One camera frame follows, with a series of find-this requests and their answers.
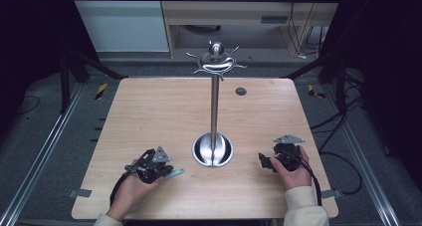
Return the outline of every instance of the sleeve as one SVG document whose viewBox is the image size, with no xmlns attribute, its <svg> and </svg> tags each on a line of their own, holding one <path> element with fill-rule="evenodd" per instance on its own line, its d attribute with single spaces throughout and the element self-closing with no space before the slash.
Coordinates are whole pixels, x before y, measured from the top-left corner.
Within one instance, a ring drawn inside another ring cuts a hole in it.
<svg viewBox="0 0 422 226">
<path fill-rule="evenodd" d="M 301 186 L 286 191 L 288 211 L 285 216 L 286 226 L 329 225 L 325 209 L 317 205 L 314 190 L 310 186 Z"/>
<path fill-rule="evenodd" d="M 105 214 L 100 214 L 94 226 L 122 226 L 123 224 Z"/>
</svg>

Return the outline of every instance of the round metal base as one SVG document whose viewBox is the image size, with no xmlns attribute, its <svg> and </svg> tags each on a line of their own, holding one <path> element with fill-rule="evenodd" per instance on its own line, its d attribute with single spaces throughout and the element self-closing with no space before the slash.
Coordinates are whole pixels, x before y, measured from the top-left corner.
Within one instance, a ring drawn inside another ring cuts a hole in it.
<svg viewBox="0 0 422 226">
<path fill-rule="evenodd" d="M 211 132 L 199 135 L 192 146 L 193 157 L 208 167 L 221 167 L 233 157 L 234 146 L 229 137 L 217 132 L 214 153 L 211 150 Z"/>
</svg>

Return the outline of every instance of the human hand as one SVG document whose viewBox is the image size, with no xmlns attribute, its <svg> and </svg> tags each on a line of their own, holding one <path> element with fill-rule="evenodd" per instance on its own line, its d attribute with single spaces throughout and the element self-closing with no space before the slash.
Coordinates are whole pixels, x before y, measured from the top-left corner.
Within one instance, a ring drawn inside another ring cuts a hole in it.
<svg viewBox="0 0 422 226">
<path fill-rule="evenodd" d="M 162 181 L 163 177 L 159 177 L 151 184 L 147 184 L 142 182 L 136 173 L 131 174 L 118 188 L 114 202 L 106 215 L 117 221 L 123 220 L 127 212 L 145 195 L 158 188 Z"/>
<path fill-rule="evenodd" d="M 310 158 L 302 146 L 300 146 L 300 150 L 302 158 L 306 162 L 309 162 Z M 295 171 L 288 171 L 275 157 L 271 157 L 270 161 L 279 172 L 280 177 L 282 177 L 286 190 L 299 186 L 312 185 L 310 173 L 304 168 L 303 165 L 300 165 L 299 168 Z"/>
</svg>

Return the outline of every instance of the metal pole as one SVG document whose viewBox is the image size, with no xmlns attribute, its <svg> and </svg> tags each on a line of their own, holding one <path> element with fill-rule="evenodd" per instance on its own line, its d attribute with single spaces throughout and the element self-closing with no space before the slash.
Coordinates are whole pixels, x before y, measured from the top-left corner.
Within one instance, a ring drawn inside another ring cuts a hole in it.
<svg viewBox="0 0 422 226">
<path fill-rule="evenodd" d="M 212 75 L 211 85 L 211 150 L 212 158 L 214 158 L 214 149 L 217 138 L 217 112 L 218 112 L 218 92 L 219 92 L 220 76 Z"/>
</svg>

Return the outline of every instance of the wooden tabletop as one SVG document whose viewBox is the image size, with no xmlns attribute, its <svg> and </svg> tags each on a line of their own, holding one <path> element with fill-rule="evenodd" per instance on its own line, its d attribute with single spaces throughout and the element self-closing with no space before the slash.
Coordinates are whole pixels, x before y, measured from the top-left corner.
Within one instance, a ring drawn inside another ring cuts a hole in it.
<svg viewBox="0 0 422 226">
<path fill-rule="evenodd" d="M 246 89 L 238 96 L 237 88 Z M 261 167 L 258 152 L 274 155 L 273 140 L 286 133 L 302 143 L 321 190 L 329 189 L 294 83 L 286 79 L 232 79 L 220 83 L 217 130 L 234 144 L 234 155 L 220 168 L 200 165 L 192 156 L 197 136 L 210 131 L 211 78 L 125 79 L 109 110 L 102 135 L 81 186 L 72 215 L 95 219 L 106 213 L 109 195 L 123 168 L 147 149 L 161 145 L 181 175 L 163 184 L 135 207 L 137 219 L 283 218 L 285 189 L 281 178 Z M 338 209 L 324 199 L 329 217 Z"/>
</svg>

